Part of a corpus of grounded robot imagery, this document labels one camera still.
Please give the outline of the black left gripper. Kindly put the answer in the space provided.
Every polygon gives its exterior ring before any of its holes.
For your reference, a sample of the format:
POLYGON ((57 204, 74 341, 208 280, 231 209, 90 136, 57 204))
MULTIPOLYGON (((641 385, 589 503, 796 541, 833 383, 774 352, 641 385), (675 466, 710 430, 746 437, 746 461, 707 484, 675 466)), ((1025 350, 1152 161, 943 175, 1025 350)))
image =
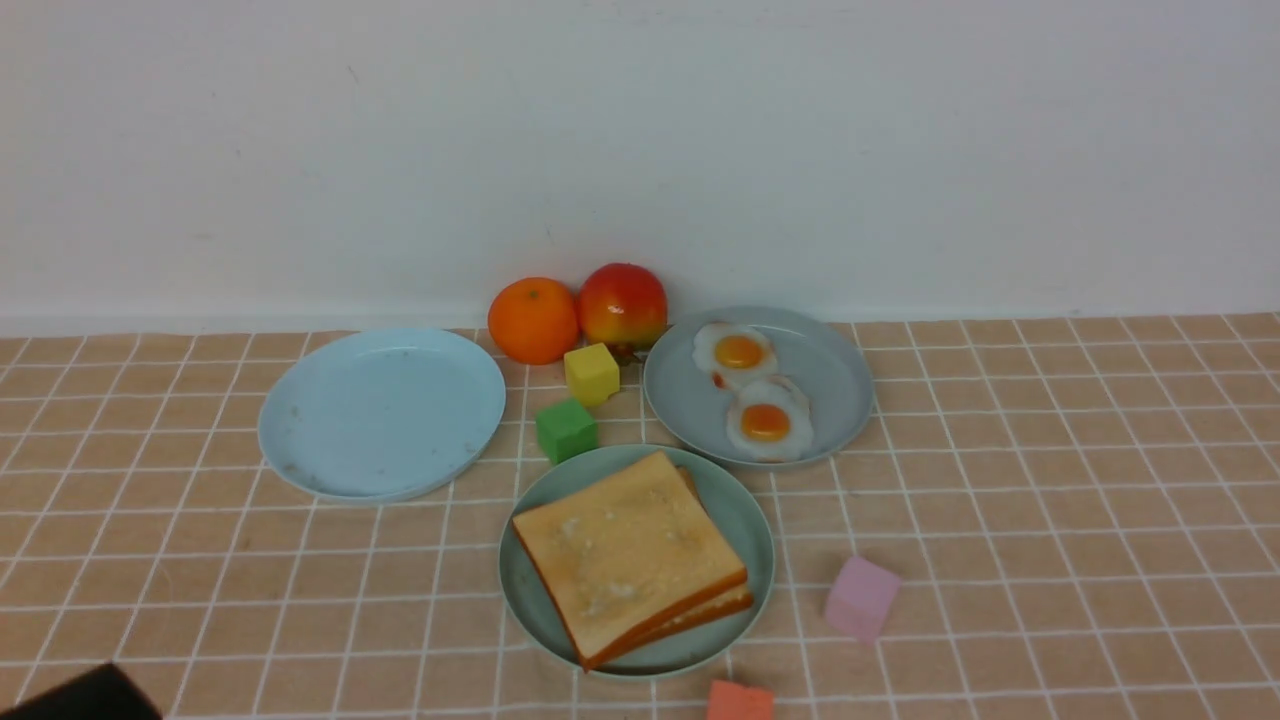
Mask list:
POLYGON ((115 664, 104 664, 5 710, 1 719, 164 719, 115 664))

